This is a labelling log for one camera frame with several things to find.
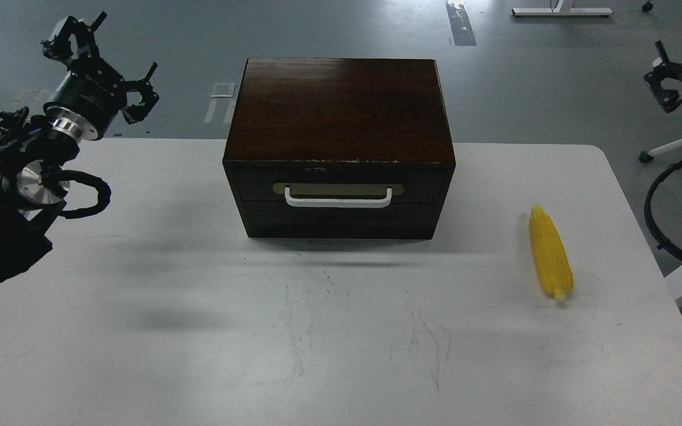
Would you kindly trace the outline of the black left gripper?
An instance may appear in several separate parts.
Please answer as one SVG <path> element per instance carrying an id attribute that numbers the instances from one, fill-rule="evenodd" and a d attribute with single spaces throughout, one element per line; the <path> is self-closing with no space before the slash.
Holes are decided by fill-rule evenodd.
<path id="1" fill-rule="evenodd" d="M 95 32 L 107 13 L 102 11 L 92 21 L 68 16 L 57 22 L 48 40 L 41 41 L 41 53 L 60 64 L 70 64 L 62 83 L 43 106 L 45 115 L 54 120 L 63 113 L 81 116 L 88 129 L 86 140 L 105 137 L 108 127 L 119 111 L 127 124 L 144 121 L 159 102 L 151 78 L 159 65 L 152 62 L 140 80 L 124 81 L 123 76 L 101 54 Z M 128 93 L 140 95 L 140 102 L 127 104 Z"/>

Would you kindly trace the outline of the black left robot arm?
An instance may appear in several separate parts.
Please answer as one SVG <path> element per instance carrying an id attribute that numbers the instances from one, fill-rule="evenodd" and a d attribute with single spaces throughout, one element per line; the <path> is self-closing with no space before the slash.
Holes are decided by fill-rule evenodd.
<path id="1" fill-rule="evenodd" d="M 46 232 L 57 218 L 98 215 L 110 204 L 106 181 L 65 168 L 79 143 L 105 137 L 119 114 L 128 124 L 143 121 L 159 102 L 150 81 L 157 64 L 127 80 L 101 56 L 95 33 L 106 17 L 65 17 L 41 42 L 43 56 L 67 70 L 43 113 L 0 111 L 0 283 L 52 249 Z"/>

